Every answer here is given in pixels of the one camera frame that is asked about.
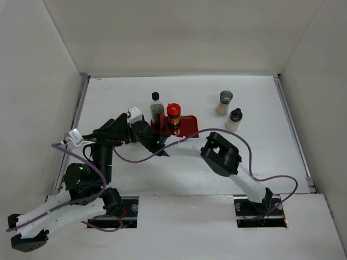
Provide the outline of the soy sauce bottle red label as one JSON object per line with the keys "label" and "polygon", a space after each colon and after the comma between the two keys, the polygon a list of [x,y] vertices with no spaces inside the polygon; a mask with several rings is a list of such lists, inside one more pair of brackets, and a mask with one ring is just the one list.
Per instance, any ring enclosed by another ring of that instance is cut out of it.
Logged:
{"label": "soy sauce bottle red label", "polygon": [[165,113],[164,106],[159,100],[159,93],[153,92],[151,94],[152,104],[150,106],[152,123],[157,130],[161,130],[165,127]]}

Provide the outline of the red lid sauce jar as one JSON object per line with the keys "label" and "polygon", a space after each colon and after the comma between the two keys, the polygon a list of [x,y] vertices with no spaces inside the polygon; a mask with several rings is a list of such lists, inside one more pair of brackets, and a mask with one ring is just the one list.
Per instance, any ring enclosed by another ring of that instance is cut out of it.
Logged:
{"label": "red lid sauce jar", "polygon": [[170,103],[166,108],[168,123],[172,128],[178,128],[181,121],[181,106],[177,103]]}

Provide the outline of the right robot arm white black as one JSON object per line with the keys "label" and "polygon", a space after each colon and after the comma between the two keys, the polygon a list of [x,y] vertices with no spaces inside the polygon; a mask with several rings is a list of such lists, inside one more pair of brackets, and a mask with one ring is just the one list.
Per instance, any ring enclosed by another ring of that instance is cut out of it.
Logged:
{"label": "right robot arm white black", "polygon": [[181,138],[157,133],[146,121],[130,126],[134,138],[156,156],[201,158],[219,176],[231,179],[247,196],[252,209],[264,214],[271,208],[273,193],[242,167],[239,149],[216,132],[206,139]]}

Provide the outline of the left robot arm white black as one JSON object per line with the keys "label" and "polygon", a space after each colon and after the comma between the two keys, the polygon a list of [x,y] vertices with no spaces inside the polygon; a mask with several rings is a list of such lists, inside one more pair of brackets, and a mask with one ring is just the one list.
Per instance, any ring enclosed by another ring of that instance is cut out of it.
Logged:
{"label": "left robot arm white black", "polygon": [[80,163],[70,164],[63,176],[63,188],[38,208],[8,217],[7,232],[15,231],[11,247],[32,252],[44,246],[61,228],[75,223],[92,226],[99,217],[116,217],[120,222],[126,206],[112,179],[113,149],[131,141],[131,114],[110,119],[89,135],[71,129],[64,139],[52,146]]}

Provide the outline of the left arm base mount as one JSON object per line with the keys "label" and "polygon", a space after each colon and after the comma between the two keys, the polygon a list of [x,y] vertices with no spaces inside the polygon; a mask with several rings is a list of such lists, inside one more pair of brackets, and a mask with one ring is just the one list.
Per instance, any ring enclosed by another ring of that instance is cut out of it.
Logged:
{"label": "left arm base mount", "polygon": [[135,229],[137,227],[137,219],[139,212],[139,197],[122,197],[124,206],[118,211],[116,216],[104,216],[95,219],[89,219],[87,223],[92,224],[98,228],[112,230],[120,227],[121,219],[123,225],[122,229]]}

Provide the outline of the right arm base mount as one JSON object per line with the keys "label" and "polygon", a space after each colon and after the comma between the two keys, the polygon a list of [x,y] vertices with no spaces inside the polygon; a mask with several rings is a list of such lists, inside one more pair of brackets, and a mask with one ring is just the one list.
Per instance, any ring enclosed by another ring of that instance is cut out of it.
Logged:
{"label": "right arm base mount", "polygon": [[268,210],[257,209],[245,196],[234,197],[236,224],[239,228],[287,228],[283,206],[280,205],[271,213],[281,198],[275,195]]}

